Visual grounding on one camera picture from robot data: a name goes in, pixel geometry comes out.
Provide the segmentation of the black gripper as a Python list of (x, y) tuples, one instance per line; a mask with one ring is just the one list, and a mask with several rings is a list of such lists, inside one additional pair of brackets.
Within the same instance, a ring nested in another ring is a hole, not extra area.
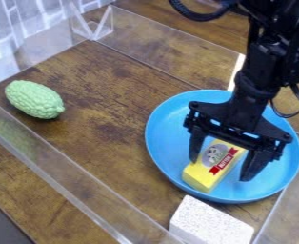
[(285, 144), (292, 142), (292, 135), (272, 124), (264, 116), (259, 118), (257, 125), (252, 130), (227, 125), (228, 103), (212, 104), (192, 101), (188, 107), (189, 113), (184, 119), (184, 127), (191, 133), (191, 161), (197, 162), (204, 139), (208, 136), (219, 138), (249, 150), (241, 166), (239, 180), (251, 181), (268, 163), (283, 154)]

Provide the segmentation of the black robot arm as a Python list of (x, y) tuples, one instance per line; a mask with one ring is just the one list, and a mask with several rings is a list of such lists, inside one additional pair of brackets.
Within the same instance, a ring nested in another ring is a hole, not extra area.
[(299, 98), (299, 0), (241, 0), (239, 6), (248, 12), (251, 28), (231, 99), (219, 104), (191, 102), (184, 127), (191, 133), (192, 160), (199, 159), (208, 136), (249, 151), (240, 172), (240, 179), (249, 181), (281, 158), (292, 141), (263, 112), (280, 88), (291, 87)]

